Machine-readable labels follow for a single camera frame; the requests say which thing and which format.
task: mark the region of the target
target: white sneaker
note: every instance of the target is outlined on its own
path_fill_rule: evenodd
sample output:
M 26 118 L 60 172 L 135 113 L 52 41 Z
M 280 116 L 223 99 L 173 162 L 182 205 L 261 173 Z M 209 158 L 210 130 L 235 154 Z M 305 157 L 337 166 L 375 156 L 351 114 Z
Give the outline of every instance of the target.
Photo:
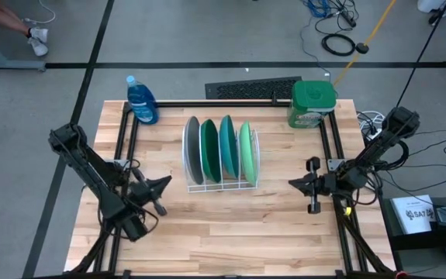
M 42 43 L 47 43 L 48 33 L 48 29 L 40 29 L 38 27 L 33 27 L 29 30 L 29 34 L 31 35 L 31 37 L 40 40 L 40 42 Z
M 47 46 L 45 46 L 42 42 L 40 42 L 40 40 L 36 38 L 29 38 L 28 44 L 31 45 L 33 51 L 35 52 L 35 55 L 37 55 L 38 57 L 41 57 L 49 52 Z

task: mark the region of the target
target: wooden table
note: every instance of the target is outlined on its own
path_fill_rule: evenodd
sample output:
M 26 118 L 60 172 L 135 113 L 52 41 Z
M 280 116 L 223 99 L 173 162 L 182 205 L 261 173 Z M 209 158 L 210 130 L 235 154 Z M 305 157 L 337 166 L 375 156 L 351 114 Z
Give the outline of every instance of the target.
M 106 101 L 95 138 L 95 151 L 113 158 L 123 101 Z M 352 100 L 339 100 L 335 109 L 346 158 L 364 148 Z M 202 123 L 230 114 L 238 129 L 244 120 L 259 132 L 261 174 L 257 190 L 188 194 L 182 170 L 182 130 L 188 117 Z M 130 140 L 132 114 L 126 128 Z M 343 268 L 337 223 L 330 197 L 320 197 L 322 212 L 307 214 L 309 198 L 287 180 L 306 174 L 312 156 L 326 163 L 319 129 L 292 129 L 286 108 L 160 108 L 154 126 L 140 126 L 134 158 L 146 177 L 172 175 L 161 203 L 168 215 L 149 235 L 131 243 L 121 240 L 116 272 L 156 275 L 332 275 Z M 329 121 L 326 121 L 332 154 L 336 154 Z M 122 158 L 126 158 L 127 144 Z M 361 200 L 372 199 L 362 191 Z M 74 226 L 66 270 L 88 252 L 97 235 L 97 199 L 83 191 Z M 385 265 L 394 268 L 378 202 L 357 207 L 361 233 Z M 111 240 L 103 269 L 108 266 Z M 353 241 L 351 258 L 358 270 Z

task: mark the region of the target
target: teal plate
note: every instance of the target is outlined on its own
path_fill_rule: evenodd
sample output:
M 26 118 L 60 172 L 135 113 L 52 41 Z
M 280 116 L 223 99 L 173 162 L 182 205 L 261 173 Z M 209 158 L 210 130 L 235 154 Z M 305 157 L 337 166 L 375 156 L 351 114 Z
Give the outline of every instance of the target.
M 202 144 L 202 169 L 208 179 L 221 182 L 220 147 L 217 138 L 216 125 L 211 119 L 200 126 Z
M 252 147 L 251 125 L 248 121 L 240 128 L 240 155 L 245 178 L 255 186 L 257 184 L 257 161 Z
M 237 138 L 229 115 L 224 116 L 223 121 L 221 121 L 220 144 L 224 169 L 233 178 L 238 178 L 240 172 L 238 169 Z

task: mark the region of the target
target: plate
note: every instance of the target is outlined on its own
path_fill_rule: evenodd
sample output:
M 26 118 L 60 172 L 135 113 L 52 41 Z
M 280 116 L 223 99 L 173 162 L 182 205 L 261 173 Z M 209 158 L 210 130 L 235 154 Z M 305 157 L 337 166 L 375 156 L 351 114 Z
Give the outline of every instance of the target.
M 257 184 L 257 163 L 252 147 L 251 125 L 248 121 L 240 127 L 240 155 L 245 178 L 255 186 Z
M 237 138 L 229 115 L 224 116 L 221 121 L 220 144 L 224 169 L 233 178 L 238 178 L 240 172 L 238 170 Z
M 220 147 L 217 138 L 216 125 L 211 119 L 200 126 L 202 149 L 202 169 L 208 179 L 219 183 L 221 181 Z
M 200 146 L 199 146 L 199 128 L 200 124 L 195 116 L 190 117 L 183 132 L 185 141 L 185 162 L 192 180 L 201 185 L 204 182 L 202 166 L 200 164 Z

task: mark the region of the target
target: green container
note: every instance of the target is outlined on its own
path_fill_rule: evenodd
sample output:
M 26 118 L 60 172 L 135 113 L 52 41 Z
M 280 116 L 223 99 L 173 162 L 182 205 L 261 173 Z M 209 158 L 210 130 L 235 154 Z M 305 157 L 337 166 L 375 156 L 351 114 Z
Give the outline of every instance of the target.
M 317 127 L 337 104 L 336 91 L 329 81 L 297 81 L 288 109 L 292 128 Z

